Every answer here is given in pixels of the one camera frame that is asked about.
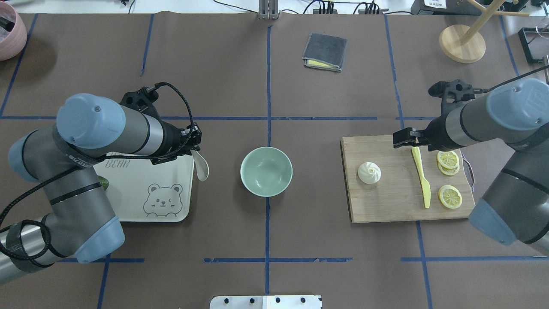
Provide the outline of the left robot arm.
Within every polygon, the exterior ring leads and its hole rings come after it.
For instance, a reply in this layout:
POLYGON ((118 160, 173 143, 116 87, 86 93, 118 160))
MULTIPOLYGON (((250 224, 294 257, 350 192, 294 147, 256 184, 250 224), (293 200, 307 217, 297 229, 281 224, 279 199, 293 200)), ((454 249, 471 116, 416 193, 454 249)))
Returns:
POLYGON ((149 160, 164 164, 200 151, 202 131, 187 100, 190 125, 178 128, 159 116, 154 102, 160 82, 128 92, 120 102, 80 93, 70 96, 56 122, 15 142, 9 164, 21 178, 36 182, 1 212, 1 219, 24 198, 43 189, 52 212, 1 230, 1 284, 74 256, 88 264, 125 241, 94 166, 106 160, 149 160))

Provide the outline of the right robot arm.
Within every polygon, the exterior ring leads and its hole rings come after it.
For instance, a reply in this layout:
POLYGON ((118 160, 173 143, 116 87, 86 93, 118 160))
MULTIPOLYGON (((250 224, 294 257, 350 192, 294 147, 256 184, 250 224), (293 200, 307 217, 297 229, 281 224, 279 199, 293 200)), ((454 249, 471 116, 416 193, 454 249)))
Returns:
POLYGON ((502 245, 521 242, 548 254, 549 169, 548 85, 522 78, 492 89, 462 80, 437 82, 428 90, 439 98, 440 116, 425 129, 393 133, 393 147, 426 146, 430 151, 479 148, 500 143, 508 160, 487 152, 498 172, 476 202, 468 220, 502 245))

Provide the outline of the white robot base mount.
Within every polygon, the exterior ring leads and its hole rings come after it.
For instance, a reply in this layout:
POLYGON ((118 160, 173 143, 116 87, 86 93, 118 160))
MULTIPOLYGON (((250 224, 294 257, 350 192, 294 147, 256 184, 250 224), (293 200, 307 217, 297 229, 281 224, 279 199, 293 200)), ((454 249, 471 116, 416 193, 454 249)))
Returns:
POLYGON ((317 295, 247 295, 218 296, 210 301, 210 309, 322 309, 317 295))

